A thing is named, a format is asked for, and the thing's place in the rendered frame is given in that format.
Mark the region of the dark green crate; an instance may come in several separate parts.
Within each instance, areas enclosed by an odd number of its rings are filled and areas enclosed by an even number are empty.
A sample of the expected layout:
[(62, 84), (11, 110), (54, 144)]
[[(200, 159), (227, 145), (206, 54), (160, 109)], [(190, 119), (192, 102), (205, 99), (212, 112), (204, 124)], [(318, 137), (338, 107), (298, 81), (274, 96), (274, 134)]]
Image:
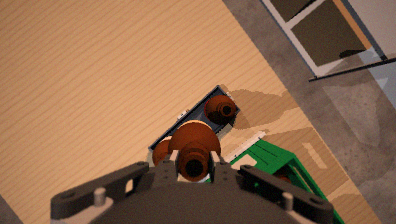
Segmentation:
[[(302, 165), (302, 163), (299, 161), (294, 153), (280, 148), (276, 145), (273, 145), (262, 139), (258, 140), (256, 143), (254, 143), (252, 146), (250, 146), (248, 149), (246, 149), (229, 163), (231, 164), (231, 167), (233, 169), (240, 170), (240, 165), (249, 164), (271, 175), (282, 166), (284, 166), (286, 175), (290, 177), (290, 181), (293, 185), (296, 185), (312, 193), (310, 191), (311, 189), (315, 195), (328, 201), (326, 196), (320, 190), (318, 185), (315, 183), (313, 178), (310, 176), (310, 174), (307, 172), (305, 167)], [(294, 167), (300, 173), (310, 189), (307, 187), (307, 185), (299, 176)], [(345, 224), (335, 209), (333, 224)]]

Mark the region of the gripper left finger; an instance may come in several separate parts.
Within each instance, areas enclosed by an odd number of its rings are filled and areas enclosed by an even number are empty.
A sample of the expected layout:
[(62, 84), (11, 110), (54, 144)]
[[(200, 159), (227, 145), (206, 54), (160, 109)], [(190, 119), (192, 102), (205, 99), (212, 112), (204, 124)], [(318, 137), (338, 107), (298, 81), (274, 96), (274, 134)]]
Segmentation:
[[(50, 200), (50, 224), (88, 224), (132, 195), (178, 184), (179, 156), (180, 150), (173, 150), (158, 166), (139, 161), (56, 194)], [(126, 192), (130, 180), (132, 189)]]

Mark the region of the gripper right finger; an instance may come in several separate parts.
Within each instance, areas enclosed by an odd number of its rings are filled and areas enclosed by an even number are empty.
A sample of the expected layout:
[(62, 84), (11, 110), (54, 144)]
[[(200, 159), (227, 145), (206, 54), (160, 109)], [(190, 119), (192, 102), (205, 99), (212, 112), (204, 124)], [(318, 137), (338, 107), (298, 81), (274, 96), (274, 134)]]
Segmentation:
[(260, 196), (255, 193), (256, 182), (261, 187), (261, 197), (301, 224), (333, 224), (334, 206), (329, 201), (249, 164), (240, 165), (240, 170), (233, 169), (216, 151), (209, 151), (209, 156), (209, 176), (213, 184), (240, 188)]

